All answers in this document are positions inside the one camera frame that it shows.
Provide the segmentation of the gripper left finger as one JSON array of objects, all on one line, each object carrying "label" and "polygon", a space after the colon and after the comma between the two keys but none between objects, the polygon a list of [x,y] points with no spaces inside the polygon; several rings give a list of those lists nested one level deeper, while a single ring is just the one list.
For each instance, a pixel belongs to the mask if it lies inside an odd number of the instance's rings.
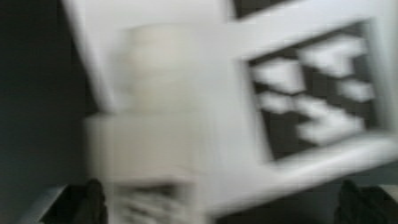
[{"label": "gripper left finger", "polygon": [[108,224],[106,198],[101,182],[67,185],[44,212],[42,224]]}]

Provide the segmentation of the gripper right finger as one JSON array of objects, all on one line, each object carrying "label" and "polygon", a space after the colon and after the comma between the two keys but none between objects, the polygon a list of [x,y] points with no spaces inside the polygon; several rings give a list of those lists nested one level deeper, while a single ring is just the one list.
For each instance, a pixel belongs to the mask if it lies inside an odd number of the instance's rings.
[{"label": "gripper right finger", "polygon": [[343,182],[334,224],[398,224],[398,185]]}]

